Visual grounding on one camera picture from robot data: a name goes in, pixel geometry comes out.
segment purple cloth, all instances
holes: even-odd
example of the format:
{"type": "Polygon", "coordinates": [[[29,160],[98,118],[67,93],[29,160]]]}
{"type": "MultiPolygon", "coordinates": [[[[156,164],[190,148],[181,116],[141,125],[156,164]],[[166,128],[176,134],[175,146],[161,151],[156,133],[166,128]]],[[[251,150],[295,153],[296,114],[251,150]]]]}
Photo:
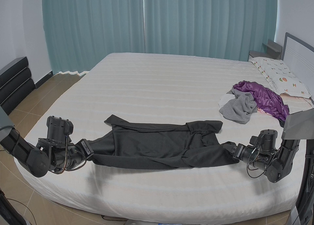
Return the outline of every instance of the purple cloth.
{"type": "Polygon", "coordinates": [[[257,107],[281,121],[286,121],[286,117],[289,115],[289,107],[272,90],[265,88],[257,82],[248,81],[239,82],[233,88],[243,92],[250,92],[257,103],[257,107]]]}

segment bed headboard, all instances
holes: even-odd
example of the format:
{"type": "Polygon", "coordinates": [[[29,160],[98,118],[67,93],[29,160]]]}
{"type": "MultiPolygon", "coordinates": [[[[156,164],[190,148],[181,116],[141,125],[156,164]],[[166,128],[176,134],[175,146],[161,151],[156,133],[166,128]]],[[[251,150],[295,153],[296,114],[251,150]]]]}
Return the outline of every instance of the bed headboard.
{"type": "Polygon", "coordinates": [[[308,87],[314,98],[314,47],[287,32],[281,59],[308,87]]]}

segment gray cloth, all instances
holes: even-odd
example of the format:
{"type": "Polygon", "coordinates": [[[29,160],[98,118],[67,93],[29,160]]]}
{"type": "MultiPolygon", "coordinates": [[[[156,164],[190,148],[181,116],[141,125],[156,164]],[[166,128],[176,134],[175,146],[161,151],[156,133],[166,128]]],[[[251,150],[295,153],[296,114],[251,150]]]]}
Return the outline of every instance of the gray cloth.
{"type": "Polygon", "coordinates": [[[234,94],[235,99],[229,100],[219,112],[224,118],[240,124],[246,124],[251,117],[251,113],[257,112],[257,104],[250,92],[242,92],[231,89],[227,94],[234,94]]]}

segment white label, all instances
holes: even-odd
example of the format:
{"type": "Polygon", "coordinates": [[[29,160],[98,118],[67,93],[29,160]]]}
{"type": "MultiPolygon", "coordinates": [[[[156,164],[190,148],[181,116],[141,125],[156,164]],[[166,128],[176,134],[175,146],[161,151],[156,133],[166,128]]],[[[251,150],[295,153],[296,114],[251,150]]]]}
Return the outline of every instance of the white label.
{"type": "Polygon", "coordinates": [[[236,155],[237,157],[239,157],[240,156],[240,154],[241,154],[241,152],[242,152],[242,149],[243,149],[243,145],[241,145],[241,147],[240,147],[240,150],[238,151],[238,154],[236,155]]]}
{"type": "Polygon", "coordinates": [[[87,152],[87,155],[90,155],[90,150],[88,149],[87,145],[85,144],[84,141],[81,142],[82,146],[84,147],[85,151],[87,152]]]}

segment gray nightstand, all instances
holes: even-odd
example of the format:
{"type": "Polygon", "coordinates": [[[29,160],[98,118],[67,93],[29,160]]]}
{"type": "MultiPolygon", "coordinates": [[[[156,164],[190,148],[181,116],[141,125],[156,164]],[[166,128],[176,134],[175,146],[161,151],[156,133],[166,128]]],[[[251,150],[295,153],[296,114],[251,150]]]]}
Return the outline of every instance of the gray nightstand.
{"type": "Polygon", "coordinates": [[[268,39],[267,44],[263,43],[263,46],[266,48],[266,53],[251,50],[249,52],[249,59],[256,58],[256,57],[265,57],[265,58],[272,58],[272,59],[281,58],[281,52],[282,52],[281,45],[268,39]]]}

